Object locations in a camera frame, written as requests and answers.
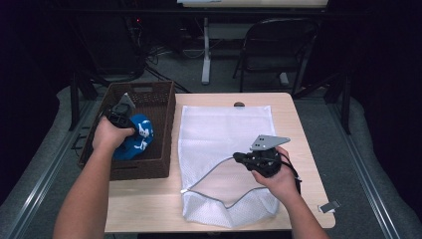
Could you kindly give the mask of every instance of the mesh laundry bag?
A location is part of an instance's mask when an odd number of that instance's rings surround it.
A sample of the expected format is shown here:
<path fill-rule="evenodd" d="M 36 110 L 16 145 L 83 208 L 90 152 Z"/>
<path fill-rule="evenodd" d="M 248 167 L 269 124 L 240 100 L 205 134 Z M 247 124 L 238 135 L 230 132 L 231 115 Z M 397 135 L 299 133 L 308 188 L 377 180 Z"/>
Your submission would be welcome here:
<path fill-rule="evenodd" d="M 183 107 L 178 142 L 183 216 L 229 228 L 277 213 L 279 201 L 233 158 L 275 135 L 271 107 Z"/>

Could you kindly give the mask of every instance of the black chair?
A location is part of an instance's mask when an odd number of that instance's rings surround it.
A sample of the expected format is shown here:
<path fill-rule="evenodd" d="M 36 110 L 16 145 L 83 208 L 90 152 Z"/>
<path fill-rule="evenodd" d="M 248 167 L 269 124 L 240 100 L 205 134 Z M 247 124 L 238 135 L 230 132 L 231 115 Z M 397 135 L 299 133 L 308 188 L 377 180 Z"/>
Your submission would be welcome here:
<path fill-rule="evenodd" d="M 307 47 L 317 35 L 318 24 L 309 19 L 267 19 L 254 24 L 246 34 L 233 78 L 244 74 L 296 72 L 291 94 L 295 94 Z"/>

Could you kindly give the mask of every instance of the black strap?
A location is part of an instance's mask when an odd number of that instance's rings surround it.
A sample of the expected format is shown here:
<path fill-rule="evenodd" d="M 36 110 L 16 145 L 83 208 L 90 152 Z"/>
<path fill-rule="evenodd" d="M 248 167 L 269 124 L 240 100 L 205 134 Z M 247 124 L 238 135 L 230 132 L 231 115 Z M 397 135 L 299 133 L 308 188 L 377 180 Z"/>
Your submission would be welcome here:
<path fill-rule="evenodd" d="M 285 166 L 287 166 L 289 169 L 292 170 L 292 173 L 295 177 L 296 189 L 298 190 L 298 193 L 301 194 L 301 182 L 302 181 L 301 181 L 301 178 L 298 175 L 298 172 L 295 170 L 295 168 L 293 167 L 291 161 L 289 160 L 289 158 L 287 156 L 285 156 L 284 154 L 282 154 L 280 152 L 279 152 L 279 154 L 281 154 L 283 157 L 285 157 L 288 160 L 289 163 L 286 163 L 282 159 L 282 164 L 284 164 Z"/>

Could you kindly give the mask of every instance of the silver metal bracket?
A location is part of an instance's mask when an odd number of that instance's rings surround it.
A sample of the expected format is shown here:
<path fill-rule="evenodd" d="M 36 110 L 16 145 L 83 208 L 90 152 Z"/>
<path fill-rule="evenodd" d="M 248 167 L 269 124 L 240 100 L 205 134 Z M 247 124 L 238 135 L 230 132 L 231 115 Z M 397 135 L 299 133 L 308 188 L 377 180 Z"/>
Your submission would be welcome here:
<path fill-rule="evenodd" d="M 126 104 L 130 106 L 131 109 L 135 109 L 136 106 L 134 105 L 134 102 L 130 99 L 130 96 L 127 93 L 124 93 L 123 96 L 121 96 L 120 101 L 118 102 L 118 105 Z"/>
<path fill-rule="evenodd" d="M 278 137 L 260 134 L 257 139 L 255 139 L 254 143 L 252 143 L 250 149 L 254 151 L 267 150 L 289 141 L 289 137 Z"/>

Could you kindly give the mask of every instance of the small metal clip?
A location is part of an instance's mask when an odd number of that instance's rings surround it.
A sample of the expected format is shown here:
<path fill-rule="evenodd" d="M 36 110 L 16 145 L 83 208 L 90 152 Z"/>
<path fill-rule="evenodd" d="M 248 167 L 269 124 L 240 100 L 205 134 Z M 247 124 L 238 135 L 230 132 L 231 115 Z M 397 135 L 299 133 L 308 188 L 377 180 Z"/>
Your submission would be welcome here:
<path fill-rule="evenodd" d="M 340 207 L 340 203 L 335 200 L 332 202 L 327 203 L 326 205 L 323 206 L 318 206 L 317 209 L 323 213 L 327 213 L 327 212 L 335 212 L 335 208 Z"/>

